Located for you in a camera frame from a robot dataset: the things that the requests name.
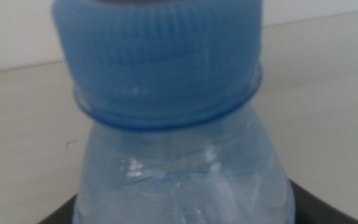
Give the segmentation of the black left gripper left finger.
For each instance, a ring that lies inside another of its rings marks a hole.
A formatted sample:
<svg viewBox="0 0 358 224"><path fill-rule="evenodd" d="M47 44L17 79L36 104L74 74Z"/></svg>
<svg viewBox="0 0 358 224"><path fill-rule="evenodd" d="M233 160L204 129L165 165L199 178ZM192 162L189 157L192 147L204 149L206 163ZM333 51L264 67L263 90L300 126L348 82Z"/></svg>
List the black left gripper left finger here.
<svg viewBox="0 0 358 224"><path fill-rule="evenodd" d="M72 196L61 207L49 216L39 221L38 224L72 224L76 195Z"/></svg>

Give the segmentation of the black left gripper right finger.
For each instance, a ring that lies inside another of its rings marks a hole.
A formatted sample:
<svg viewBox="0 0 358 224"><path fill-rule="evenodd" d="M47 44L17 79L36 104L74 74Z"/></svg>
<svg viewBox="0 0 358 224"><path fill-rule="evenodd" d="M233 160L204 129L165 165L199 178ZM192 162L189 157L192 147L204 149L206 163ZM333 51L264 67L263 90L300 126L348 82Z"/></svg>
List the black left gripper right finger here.
<svg viewBox="0 0 358 224"><path fill-rule="evenodd" d="M335 209L290 181L295 197L295 224L358 224L358 220Z"/></svg>

